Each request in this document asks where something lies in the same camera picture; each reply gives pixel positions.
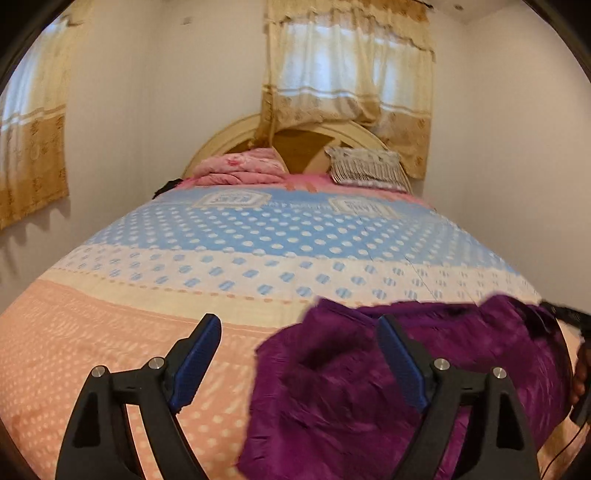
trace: hand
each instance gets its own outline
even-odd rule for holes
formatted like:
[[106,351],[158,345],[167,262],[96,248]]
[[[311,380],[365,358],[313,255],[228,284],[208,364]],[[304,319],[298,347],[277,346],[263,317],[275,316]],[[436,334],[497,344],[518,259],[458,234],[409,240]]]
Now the hand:
[[575,405],[579,398],[585,394],[585,382],[591,367],[591,348],[582,344],[577,354],[577,366],[574,369],[573,388],[570,392],[570,401]]

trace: gold curtain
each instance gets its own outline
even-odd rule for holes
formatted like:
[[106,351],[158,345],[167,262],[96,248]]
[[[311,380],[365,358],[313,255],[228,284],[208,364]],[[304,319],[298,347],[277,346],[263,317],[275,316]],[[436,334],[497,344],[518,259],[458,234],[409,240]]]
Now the gold curtain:
[[433,46],[413,0],[268,0],[268,65],[253,145],[296,125],[353,120],[423,179]]
[[64,116],[74,46],[92,0],[76,0],[27,51],[0,95],[0,230],[69,194]]

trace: pink floral blanket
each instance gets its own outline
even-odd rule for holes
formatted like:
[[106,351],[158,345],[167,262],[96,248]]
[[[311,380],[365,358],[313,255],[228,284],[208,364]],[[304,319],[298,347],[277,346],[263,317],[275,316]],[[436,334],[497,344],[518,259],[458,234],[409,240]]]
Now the pink floral blanket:
[[179,188],[208,185],[281,183],[288,173],[272,148],[256,148],[203,160]]

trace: purple jacket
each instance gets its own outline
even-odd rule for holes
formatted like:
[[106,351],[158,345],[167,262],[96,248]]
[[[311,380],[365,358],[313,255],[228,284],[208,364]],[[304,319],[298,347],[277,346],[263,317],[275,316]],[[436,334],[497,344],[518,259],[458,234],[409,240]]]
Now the purple jacket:
[[[503,367],[538,449],[570,410],[569,354],[556,320],[506,296],[481,306],[401,302],[348,309],[320,300],[302,323],[257,350],[247,439],[238,460],[251,480],[391,477],[420,415],[405,404],[375,339],[396,315],[434,357],[475,372]],[[462,407],[437,479],[449,479],[469,410]]]

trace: blue polka dot bedsheet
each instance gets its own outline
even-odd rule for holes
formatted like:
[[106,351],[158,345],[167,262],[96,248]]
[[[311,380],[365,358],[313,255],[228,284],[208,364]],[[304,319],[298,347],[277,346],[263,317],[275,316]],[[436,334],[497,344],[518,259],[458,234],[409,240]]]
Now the blue polka dot bedsheet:
[[[74,249],[0,316],[0,417],[41,480],[52,480],[90,370],[138,368],[214,313],[222,342],[178,418],[209,478],[240,478],[254,350],[318,297],[355,307],[479,303],[499,292],[540,299],[502,258],[411,196],[305,176],[172,190]],[[565,338],[574,360],[578,340]],[[160,478],[139,414],[129,417],[147,478]],[[572,427],[557,429],[541,465]]]

